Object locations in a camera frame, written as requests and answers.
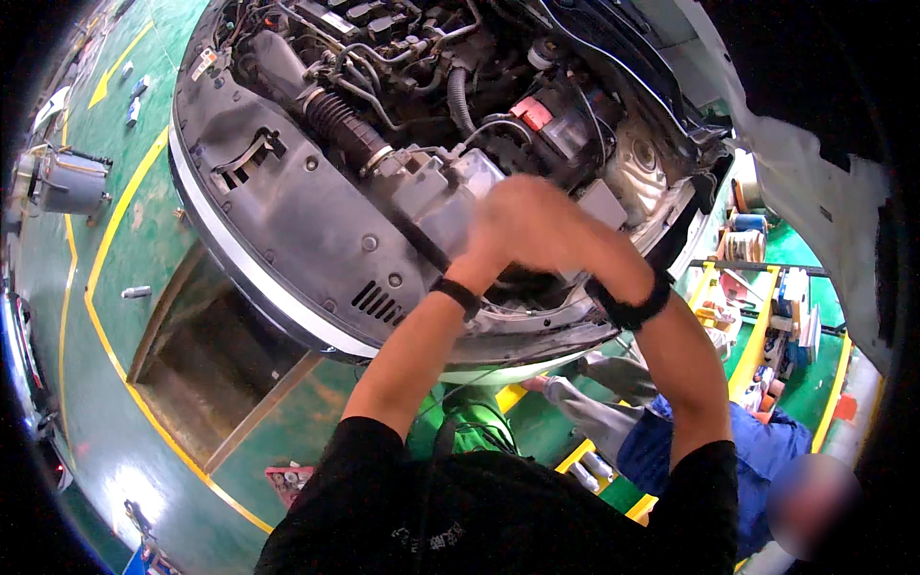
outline air intake hose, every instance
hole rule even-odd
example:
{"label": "air intake hose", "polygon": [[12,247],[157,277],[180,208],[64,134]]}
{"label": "air intake hose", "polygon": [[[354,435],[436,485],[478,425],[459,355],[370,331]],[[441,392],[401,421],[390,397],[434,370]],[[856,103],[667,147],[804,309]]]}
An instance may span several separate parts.
{"label": "air intake hose", "polygon": [[476,130],[476,124],[469,115],[466,104],[466,69],[456,67],[447,77],[447,107],[451,109],[451,118],[465,137]]}
{"label": "air intake hose", "polygon": [[322,92],[313,96],[304,114],[310,127],[341,148],[349,165],[356,170],[388,147],[377,130],[335,94]]}

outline person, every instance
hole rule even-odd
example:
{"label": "person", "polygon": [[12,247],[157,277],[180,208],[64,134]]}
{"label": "person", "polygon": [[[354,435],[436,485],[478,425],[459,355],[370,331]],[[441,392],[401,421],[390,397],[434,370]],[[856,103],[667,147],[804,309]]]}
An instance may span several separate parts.
{"label": "person", "polygon": [[[585,396],[565,377],[537,376],[521,385],[543,393],[590,439],[600,455],[638,489],[660,497],[668,484],[672,408],[650,385],[648,371],[626,358],[591,356],[581,370],[614,391],[608,405]],[[628,405],[617,403],[623,400]],[[776,475],[811,450],[811,432],[781,408],[763,424],[730,403],[731,435],[738,454],[738,554],[759,551],[773,536],[767,522],[767,494]]]}
{"label": "person", "polygon": [[[255,572],[731,573],[738,500],[728,391],[699,322],[627,236],[548,181],[506,178],[477,209],[466,253],[355,385]],[[605,288],[612,321],[640,324],[636,338],[673,410],[670,480],[648,527],[517,455],[436,449],[429,461],[404,457],[420,404],[476,311],[470,294],[481,297],[512,260],[586,270]],[[443,427],[436,444],[450,435]]]}

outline car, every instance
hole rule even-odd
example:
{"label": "car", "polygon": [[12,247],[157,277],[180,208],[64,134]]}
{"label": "car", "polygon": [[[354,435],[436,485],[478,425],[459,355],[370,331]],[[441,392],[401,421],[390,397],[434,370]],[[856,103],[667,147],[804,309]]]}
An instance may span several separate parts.
{"label": "car", "polygon": [[[649,41],[661,26],[649,23],[656,11],[632,3],[214,0],[174,92],[169,161],[178,194],[205,246],[262,314],[308,348],[358,364],[462,252],[475,202],[512,173],[552,179],[675,277],[738,147],[754,152],[771,208],[798,230],[829,233],[826,216],[802,217],[821,216],[803,206],[828,202],[826,187],[799,193],[801,182],[765,164],[789,153],[779,144],[791,133],[800,167],[825,177],[813,134],[745,113],[706,12],[668,5],[669,17],[696,30],[706,87],[730,116],[691,102],[676,76],[683,69]],[[880,183],[856,182],[874,186],[861,203],[884,195]],[[860,249],[874,239],[862,229],[871,221],[830,224],[835,236],[858,226]],[[886,344],[871,333],[875,310],[847,302],[874,287],[874,276],[827,257],[831,246],[817,233],[806,239],[834,264],[828,273],[851,337],[873,362],[886,361]],[[532,366],[509,373],[514,381],[613,339],[618,330],[585,292],[587,280],[512,264],[467,323],[448,371]]]}
{"label": "car", "polygon": [[4,366],[9,374],[13,396],[21,409],[26,436],[37,448],[50,483],[60,492],[67,489],[74,477],[56,442],[55,422],[59,417],[59,404],[45,384],[32,351],[29,302],[11,288],[12,278],[5,274],[0,294],[3,300],[0,316],[3,320]]}

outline green floor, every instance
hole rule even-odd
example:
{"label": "green floor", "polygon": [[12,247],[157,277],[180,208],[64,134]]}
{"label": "green floor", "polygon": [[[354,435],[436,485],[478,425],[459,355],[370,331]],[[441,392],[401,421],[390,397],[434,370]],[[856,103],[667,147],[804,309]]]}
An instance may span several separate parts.
{"label": "green floor", "polygon": [[[17,289],[34,310],[36,352],[62,398],[75,480],[98,515],[134,547],[139,535],[122,503],[138,501],[160,544],[185,572],[248,573],[267,532],[284,513],[264,468],[291,460],[315,463],[360,373],[319,362],[207,476],[164,439],[122,381],[119,370],[132,364],[156,297],[197,239],[173,214],[179,201],[162,138],[176,66],[206,4],[138,0],[106,38],[93,40],[72,89],[66,143],[115,160],[107,184],[113,202],[94,227],[82,216],[71,218],[73,258],[64,217],[45,213],[28,219]],[[118,72],[128,60],[134,73],[122,81]],[[140,120],[129,129],[124,125],[128,93],[144,74],[150,75],[151,85],[141,98]],[[100,82],[106,96],[90,107]],[[64,138],[60,120],[56,144]],[[783,228],[771,234],[768,253],[771,261],[817,263],[801,240]],[[98,278],[95,286],[93,278]],[[824,323],[839,323],[831,314],[833,290],[819,282],[827,282],[815,280],[813,286]],[[120,298],[123,289],[136,285],[151,286],[154,297]],[[92,293],[90,301],[87,293]],[[810,425],[820,417],[833,378],[834,344],[822,340],[820,360],[800,381],[790,382],[784,397],[784,407]],[[617,350],[611,345],[606,351]],[[609,392],[596,383],[575,381],[589,396],[607,398]],[[507,415],[523,454],[541,463],[554,465],[573,446],[571,424],[536,394],[524,397]],[[626,511],[640,495],[618,479],[604,499]]]}

